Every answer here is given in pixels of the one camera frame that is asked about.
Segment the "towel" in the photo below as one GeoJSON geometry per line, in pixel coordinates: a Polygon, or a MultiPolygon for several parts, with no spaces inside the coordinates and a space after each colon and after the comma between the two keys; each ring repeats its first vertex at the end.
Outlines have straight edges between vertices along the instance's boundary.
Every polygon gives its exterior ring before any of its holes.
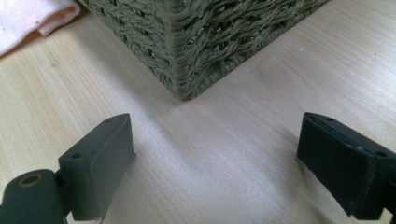
{"type": "Polygon", "coordinates": [[[33,31],[48,35],[78,13],[73,0],[0,0],[0,56],[33,31]]]}

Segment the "white cloth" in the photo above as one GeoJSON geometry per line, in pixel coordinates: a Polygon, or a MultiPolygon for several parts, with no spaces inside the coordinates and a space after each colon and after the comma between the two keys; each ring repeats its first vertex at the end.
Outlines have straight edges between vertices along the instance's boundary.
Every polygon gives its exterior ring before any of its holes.
{"type": "Polygon", "coordinates": [[[0,56],[34,30],[48,35],[78,13],[73,0],[0,0],[0,56]]]}

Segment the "wood grain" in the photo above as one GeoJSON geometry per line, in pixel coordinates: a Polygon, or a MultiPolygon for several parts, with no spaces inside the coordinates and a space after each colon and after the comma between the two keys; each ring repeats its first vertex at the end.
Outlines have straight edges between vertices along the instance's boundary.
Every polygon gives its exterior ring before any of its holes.
{"type": "Polygon", "coordinates": [[[130,113],[137,158],[105,223],[361,223],[295,153],[305,111],[396,150],[395,11],[332,0],[186,103],[90,13],[0,60],[0,191],[130,113]]]}

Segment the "screw hole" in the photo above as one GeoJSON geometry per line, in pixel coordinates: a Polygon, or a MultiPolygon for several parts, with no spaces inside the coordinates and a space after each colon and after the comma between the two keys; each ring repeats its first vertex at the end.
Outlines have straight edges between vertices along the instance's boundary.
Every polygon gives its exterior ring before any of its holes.
{"type": "Polygon", "coordinates": [[[377,152],[375,153],[375,155],[376,155],[377,157],[387,157],[387,156],[388,156],[387,153],[382,152],[382,151],[377,151],[377,152]]]}
{"type": "Polygon", "coordinates": [[[75,153],[75,154],[72,155],[73,159],[78,159],[80,157],[81,157],[81,154],[79,154],[79,153],[75,153]]]}
{"type": "Polygon", "coordinates": [[[32,187],[33,185],[36,185],[38,182],[41,181],[41,178],[43,178],[42,174],[32,174],[28,175],[20,180],[18,182],[18,185],[20,188],[29,188],[32,187]]]}

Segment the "wicker basket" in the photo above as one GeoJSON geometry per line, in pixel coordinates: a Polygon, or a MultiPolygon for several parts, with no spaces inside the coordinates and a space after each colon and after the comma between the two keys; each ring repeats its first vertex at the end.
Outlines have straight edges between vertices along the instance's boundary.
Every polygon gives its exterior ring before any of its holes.
{"type": "Polygon", "coordinates": [[[181,100],[191,99],[328,0],[84,0],[181,100]]]}

